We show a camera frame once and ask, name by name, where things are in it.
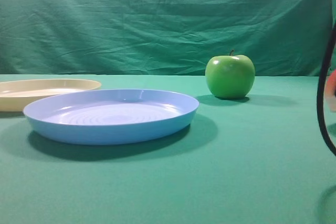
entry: green apple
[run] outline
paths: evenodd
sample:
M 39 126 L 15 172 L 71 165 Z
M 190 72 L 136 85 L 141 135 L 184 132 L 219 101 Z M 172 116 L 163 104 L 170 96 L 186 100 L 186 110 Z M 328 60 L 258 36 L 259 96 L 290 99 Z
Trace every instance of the green apple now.
M 205 79 L 210 92 L 222 99 L 241 99 L 255 79 L 253 62 L 245 55 L 215 56 L 206 65 Z

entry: green tablecloth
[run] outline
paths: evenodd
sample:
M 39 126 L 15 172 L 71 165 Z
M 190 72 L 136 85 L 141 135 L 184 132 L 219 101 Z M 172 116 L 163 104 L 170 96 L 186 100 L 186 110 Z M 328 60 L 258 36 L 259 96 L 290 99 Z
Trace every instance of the green tablecloth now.
M 0 81 L 69 76 L 0 76 Z M 183 92 L 189 131 L 127 146 L 72 146 L 0 113 L 1 224 L 336 223 L 336 157 L 316 117 L 315 77 L 257 77 L 244 102 L 204 77 L 70 76 L 103 89 Z M 331 134 L 336 115 L 327 113 Z

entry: cream plate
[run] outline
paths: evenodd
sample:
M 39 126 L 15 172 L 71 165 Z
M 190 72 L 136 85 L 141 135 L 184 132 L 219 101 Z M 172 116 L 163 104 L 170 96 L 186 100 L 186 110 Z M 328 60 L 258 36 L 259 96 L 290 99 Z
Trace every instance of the cream plate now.
M 0 111 L 20 112 L 34 101 L 58 94 L 100 89 L 101 83 L 81 79 L 0 82 Z

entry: blue plate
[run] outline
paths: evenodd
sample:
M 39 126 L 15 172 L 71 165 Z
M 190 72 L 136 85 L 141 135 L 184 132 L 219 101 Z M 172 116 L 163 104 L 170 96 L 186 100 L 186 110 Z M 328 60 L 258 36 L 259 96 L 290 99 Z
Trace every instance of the blue plate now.
M 85 145 L 153 140 L 187 127 L 199 102 L 162 90 L 82 91 L 44 98 L 23 113 L 34 131 L 51 140 Z

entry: black cable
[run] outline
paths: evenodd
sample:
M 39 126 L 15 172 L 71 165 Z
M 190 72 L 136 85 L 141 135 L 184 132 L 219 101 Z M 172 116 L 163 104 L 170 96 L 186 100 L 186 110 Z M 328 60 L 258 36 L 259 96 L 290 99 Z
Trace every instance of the black cable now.
M 324 86 L 325 86 L 325 81 L 327 79 L 328 70 L 329 70 L 329 66 L 331 63 L 331 58 L 332 58 L 335 45 L 336 45 L 336 23 L 334 24 L 334 27 L 332 29 L 330 39 L 328 42 L 328 46 L 326 49 L 326 53 L 324 55 L 324 59 L 323 59 L 321 70 L 320 70 L 318 88 L 317 88 L 317 118 L 319 121 L 320 131 L 321 131 L 322 137 L 327 147 L 336 156 L 336 147 L 332 143 L 330 136 L 328 134 L 328 130 L 325 125 L 326 123 L 324 120 L 324 109 L 323 109 Z

